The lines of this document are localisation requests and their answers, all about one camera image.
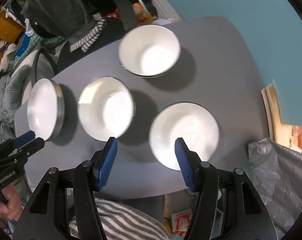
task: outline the black and white striped cloth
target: black and white striped cloth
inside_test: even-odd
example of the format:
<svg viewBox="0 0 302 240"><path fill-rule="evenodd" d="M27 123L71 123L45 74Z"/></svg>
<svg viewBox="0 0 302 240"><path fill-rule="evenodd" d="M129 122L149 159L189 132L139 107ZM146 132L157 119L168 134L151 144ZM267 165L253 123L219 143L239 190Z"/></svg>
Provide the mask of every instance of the black and white striped cloth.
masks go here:
<svg viewBox="0 0 302 240"><path fill-rule="evenodd" d="M87 52L101 35L103 29L106 27L106 20L101 19L96 26L83 38L70 46L70 51L73 52L81 48L83 52Z"/></svg>
<svg viewBox="0 0 302 240"><path fill-rule="evenodd" d="M121 203L95 199L108 240L169 240L164 226L149 215ZM79 238L75 217L70 232Z"/></svg>

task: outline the gray plastic bag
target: gray plastic bag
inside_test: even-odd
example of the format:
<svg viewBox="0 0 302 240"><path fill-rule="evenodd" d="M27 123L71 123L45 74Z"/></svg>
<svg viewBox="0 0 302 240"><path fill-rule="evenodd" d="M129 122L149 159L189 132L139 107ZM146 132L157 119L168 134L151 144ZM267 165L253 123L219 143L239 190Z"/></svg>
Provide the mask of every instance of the gray plastic bag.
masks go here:
<svg viewBox="0 0 302 240"><path fill-rule="evenodd" d="M249 144L249 162L251 181L281 239L302 211L302 154L265 138Z"/></svg>

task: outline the person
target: person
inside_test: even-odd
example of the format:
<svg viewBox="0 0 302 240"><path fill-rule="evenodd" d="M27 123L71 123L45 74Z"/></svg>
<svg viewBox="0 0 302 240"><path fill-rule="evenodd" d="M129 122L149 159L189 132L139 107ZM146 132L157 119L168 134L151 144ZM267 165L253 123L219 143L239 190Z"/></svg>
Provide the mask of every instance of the person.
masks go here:
<svg viewBox="0 0 302 240"><path fill-rule="evenodd" d="M8 204L0 202L0 219L19 220L23 207L20 196L10 184L6 187ZM95 198L103 229L114 240L169 240L164 226L155 218L131 206L111 200ZM76 218L70 221L70 233L79 238Z"/></svg>

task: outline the bowl rim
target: bowl rim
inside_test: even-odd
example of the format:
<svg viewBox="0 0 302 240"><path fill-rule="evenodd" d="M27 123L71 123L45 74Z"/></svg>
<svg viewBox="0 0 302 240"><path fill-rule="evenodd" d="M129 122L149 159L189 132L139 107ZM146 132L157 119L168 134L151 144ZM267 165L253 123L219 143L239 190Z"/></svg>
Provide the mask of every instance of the bowl rim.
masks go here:
<svg viewBox="0 0 302 240"><path fill-rule="evenodd" d="M130 114L130 120L129 120L127 126L125 127L125 129L123 129L123 131L120 133L120 135L118 135L118 136L116 137L116 139L119 138L119 137L121 137L123 134L125 134L125 132L128 130L128 128L129 128L130 125L132 124L133 118L134 118L134 116L135 116L135 100L134 100L134 97L133 97L131 91L129 90L129 88L128 88L128 87L127 87L120 79L115 78L115 77L112 77L112 76L101 76L101 77L95 78L93 81L91 81L89 84L87 84L87 85L83 88L83 90L81 91L81 94L80 94L80 96L79 96L79 98L78 98L78 103L77 103L77 105L78 105L78 109L77 109L78 120L79 120L79 122L80 122L80 124L81 124L83 130L85 131L85 133L86 133L87 135L89 135L91 138L93 138L93 139L95 139L95 140L97 140L97 141L106 142L108 139L107 139L107 140L100 140L100 139L97 139L96 137L93 137L92 135L90 135L90 134L86 131L86 129L84 128L84 125L83 125L83 123L82 123L81 117L80 117L80 107L79 107L79 106L80 106L79 101L80 101L80 99L81 99L81 97L82 97L82 95L83 95L83 92L84 92L84 90L86 89L86 87L87 87L88 85L94 83L94 82L97 82L99 79L102 79L102 78L112 78L112 79L117 80L118 82L120 82L120 83L123 85L124 89L125 89L125 90L128 92L128 94L130 95L129 98L130 98L131 105L132 105L131 114Z"/></svg>
<svg viewBox="0 0 302 240"><path fill-rule="evenodd" d="M200 106L201 108L205 109L205 110L213 117L213 119L214 119L214 121L215 121L215 123L217 124L217 127L218 127L218 143L217 143L217 146L216 146L216 148L214 149L214 151L213 151L212 154L215 153L215 151L216 151L217 148L218 148L219 142L220 142L220 128L219 128L219 124L218 124L217 120L215 119L215 117L213 116L213 114L212 114L208 109L206 109L205 107L201 106L201 105L198 104L198 103L189 102L189 101L181 101L181 102L172 103L172 104L166 106L165 108L163 108L163 109L155 116L155 118L154 118L153 121L152 121L152 124L151 124L151 126L150 126L150 131L149 131L149 146L150 146L150 149L151 149L151 152L152 152L153 156L156 158L156 160L157 160L160 164L162 164L164 167L166 167L166 168L168 168L168 169L175 170L175 171L180 171L180 169L176 170L176 169L174 169L174 168L170 168L170 167L164 165L162 162L160 162L160 160L157 158L157 156L155 156L155 154L154 154L154 149L153 149L153 147L152 147L152 145L151 145L151 136L152 136L152 130L153 130L153 128L154 128L155 122L156 122L156 120L158 119L158 117L160 116L160 114L162 114L162 113L163 113L165 110L167 110L168 108L170 108L170 107L172 107L172 106L174 106L174 105L182 104L182 103L188 103L188 104L193 104L193 105Z"/></svg>
<svg viewBox="0 0 302 240"><path fill-rule="evenodd" d="M63 97L61 87L58 83L56 83L55 81L48 79L48 78L41 78L38 82L41 82L41 80L42 80L42 82L49 81L53 85L55 97L56 97L57 111L56 111L56 115L55 115L54 128L48 138L43 138L46 142L48 142L48 141L53 140L60 133L60 131L63 127L64 118L65 118L65 102L64 102L64 97ZM28 119L29 129L31 130L30 119L29 119L29 111L30 111L29 104L30 104L30 100L28 100L28 104L27 104L27 119Z"/></svg>
<svg viewBox="0 0 302 240"><path fill-rule="evenodd" d="M121 61L121 57L120 57L120 49L121 49L121 47L122 47L122 43L123 43L124 39L125 39L130 33L134 32L135 30L137 30L137 29L139 29L139 28L149 27L149 26L152 26L152 27L155 27L155 28L160 27L160 28L164 28L164 29L170 31L170 32L173 34L173 36L176 38L176 40L178 41L179 50L178 50L178 53L177 53L177 56L176 56L175 61L171 64L171 66L170 66L168 69L163 70L162 72L157 73L157 74L154 74L154 75L140 75L140 74L137 74L137 73L133 73L132 71L130 71L130 70L123 64L123 62ZM160 75L166 73L167 71L169 71L171 68L173 68L173 66L178 62L180 56L181 56L181 43L180 43L180 40L179 40L178 36L177 36L173 31L171 31L170 29L168 29L167 27L162 26L162 25L148 24L148 25L141 25L141 26L139 26L139 27L136 27L136 28L130 30L128 33L126 33L126 34L124 35L124 37L121 39L121 41L120 41L120 43L119 43L119 45L118 45L118 60L120 61L120 65L121 65L125 70L129 71L130 73L132 73L133 75L136 75L136 76L138 76L138 77L157 77L157 76L160 76Z"/></svg>

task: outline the striped shirt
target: striped shirt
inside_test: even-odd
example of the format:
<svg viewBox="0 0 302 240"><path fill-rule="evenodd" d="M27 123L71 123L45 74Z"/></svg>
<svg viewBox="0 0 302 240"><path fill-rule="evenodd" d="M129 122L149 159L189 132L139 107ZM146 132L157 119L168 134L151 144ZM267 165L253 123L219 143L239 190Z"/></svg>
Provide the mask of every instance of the striped shirt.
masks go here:
<svg viewBox="0 0 302 240"><path fill-rule="evenodd" d="M169 240L164 226L149 215L110 200L96 198L95 202L108 240ZM70 232L79 238L75 217Z"/></svg>

